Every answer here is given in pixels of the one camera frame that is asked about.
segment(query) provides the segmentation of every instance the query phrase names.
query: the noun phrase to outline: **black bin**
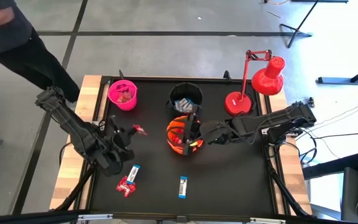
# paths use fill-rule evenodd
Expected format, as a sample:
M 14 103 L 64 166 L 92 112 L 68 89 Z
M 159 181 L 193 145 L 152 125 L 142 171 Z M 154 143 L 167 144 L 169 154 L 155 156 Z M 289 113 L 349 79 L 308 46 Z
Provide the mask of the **black bin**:
M 188 98 L 192 100 L 194 104 L 201 106 L 203 103 L 203 92 L 197 85 L 190 82 L 183 82 L 175 85 L 171 89 L 169 100 L 167 101 L 167 107 L 171 109 L 170 111 L 175 118 L 187 115 L 187 113 L 175 109 L 175 101 L 183 98 Z

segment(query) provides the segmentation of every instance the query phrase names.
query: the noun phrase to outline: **gray floor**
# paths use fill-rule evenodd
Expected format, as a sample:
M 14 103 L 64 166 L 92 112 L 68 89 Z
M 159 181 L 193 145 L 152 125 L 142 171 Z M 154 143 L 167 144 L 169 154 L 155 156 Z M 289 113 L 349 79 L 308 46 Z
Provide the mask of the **gray floor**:
M 37 30 L 70 31 L 82 0 L 17 0 Z M 311 3 L 281 6 L 241 0 L 89 0 L 82 31 L 184 30 L 279 31 L 279 23 L 297 26 Z M 267 11 L 278 14 L 277 18 Z M 289 103 L 344 86 L 318 86 L 316 77 L 351 77 L 358 73 L 358 1 L 319 3 L 291 49 L 288 37 L 77 37 L 67 70 L 77 84 L 84 75 L 240 78 L 246 50 L 271 49 L 285 58 L 285 93 Z M 42 37 L 62 60 L 69 37 Z M 265 66 L 252 62 L 249 74 Z M 43 115 L 34 105 L 36 87 L 0 66 L 0 215 L 10 212 L 25 163 Z M 42 149 L 24 212 L 46 211 L 58 172 L 58 150 L 66 134 L 53 122 Z

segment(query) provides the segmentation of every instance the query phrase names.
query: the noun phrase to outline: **pink cup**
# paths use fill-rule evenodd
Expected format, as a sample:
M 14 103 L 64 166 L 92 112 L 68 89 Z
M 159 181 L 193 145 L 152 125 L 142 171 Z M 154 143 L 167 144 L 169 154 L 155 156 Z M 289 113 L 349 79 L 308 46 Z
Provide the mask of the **pink cup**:
M 125 103 L 118 103 L 117 100 L 119 98 L 120 93 L 124 91 L 129 91 L 132 95 L 132 99 Z M 137 87 L 134 83 L 129 80 L 119 80 L 114 82 L 109 89 L 108 97 L 109 99 L 117 105 L 120 109 L 124 111 L 129 111 L 134 109 L 137 103 Z

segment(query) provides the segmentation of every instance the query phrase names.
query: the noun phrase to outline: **orange mesh basket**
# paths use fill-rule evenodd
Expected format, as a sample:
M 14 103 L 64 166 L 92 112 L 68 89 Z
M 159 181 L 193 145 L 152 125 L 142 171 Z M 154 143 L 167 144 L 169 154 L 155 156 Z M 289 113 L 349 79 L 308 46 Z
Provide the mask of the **orange mesh basket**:
M 179 137 L 181 138 L 182 136 L 178 136 L 177 134 L 174 133 L 174 131 L 178 131 L 179 129 L 184 129 L 185 128 L 185 124 L 184 124 L 184 121 L 186 121 L 187 119 L 187 116 L 181 116 L 179 118 L 176 118 L 174 119 L 173 121 L 171 121 L 167 127 L 167 135 L 168 135 L 168 139 L 171 141 L 171 142 L 174 142 L 173 141 L 173 138 L 174 137 Z M 168 144 L 171 146 L 171 148 L 183 155 L 183 146 L 179 146 L 179 144 L 177 145 L 174 145 L 172 144 L 169 140 L 167 139 L 167 142 Z M 202 145 L 203 145 L 204 141 L 203 140 L 198 140 L 196 141 L 195 143 L 192 144 L 192 150 L 193 152 L 195 152 L 198 148 L 200 148 Z

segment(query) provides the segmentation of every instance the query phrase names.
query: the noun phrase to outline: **wooden table edge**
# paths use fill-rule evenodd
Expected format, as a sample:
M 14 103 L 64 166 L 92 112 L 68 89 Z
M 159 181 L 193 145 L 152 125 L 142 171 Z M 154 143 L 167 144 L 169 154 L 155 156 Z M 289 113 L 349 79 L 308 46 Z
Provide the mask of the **wooden table edge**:
M 92 121 L 96 101 L 98 99 L 98 93 L 101 84 L 101 75 L 85 75 L 81 86 L 80 96 L 77 101 L 75 113 L 84 121 Z M 107 100 L 108 88 L 104 86 L 101 107 L 104 107 Z M 262 105 L 262 113 L 267 112 L 264 96 L 260 94 L 260 102 Z M 281 110 L 287 107 L 287 101 L 284 91 L 282 90 L 275 96 L 270 96 L 270 106 L 272 111 Z M 104 108 L 99 109 L 98 119 L 101 119 L 101 111 Z M 290 143 L 295 143 L 293 138 L 287 138 Z M 298 152 L 295 148 L 284 145 L 280 148 L 280 157 L 282 160 L 282 169 L 284 173 L 284 179 L 286 186 L 292 193 L 295 200 L 302 206 L 302 208 L 311 214 L 310 201 L 306 191 L 305 180 L 303 178 L 302 168 L 298 158 Z M 67 146 L 63 154 L 62 164 L 59 169 L 55 189 L 50 202 L 50 208 L 58 207 L 64 199 L 70 194 L 75 185 L 77 184 L 83 165 L 83 159 L 79 156 L 72 145 Z M 89 191 L 89 181 L 83 189 L 83 195 L 81 197 L 80 208 L 85 208 L 86 199 Z M 277 201 L 278 212 L 284 214 L 281 193 L 275 184 L 275 196 Z

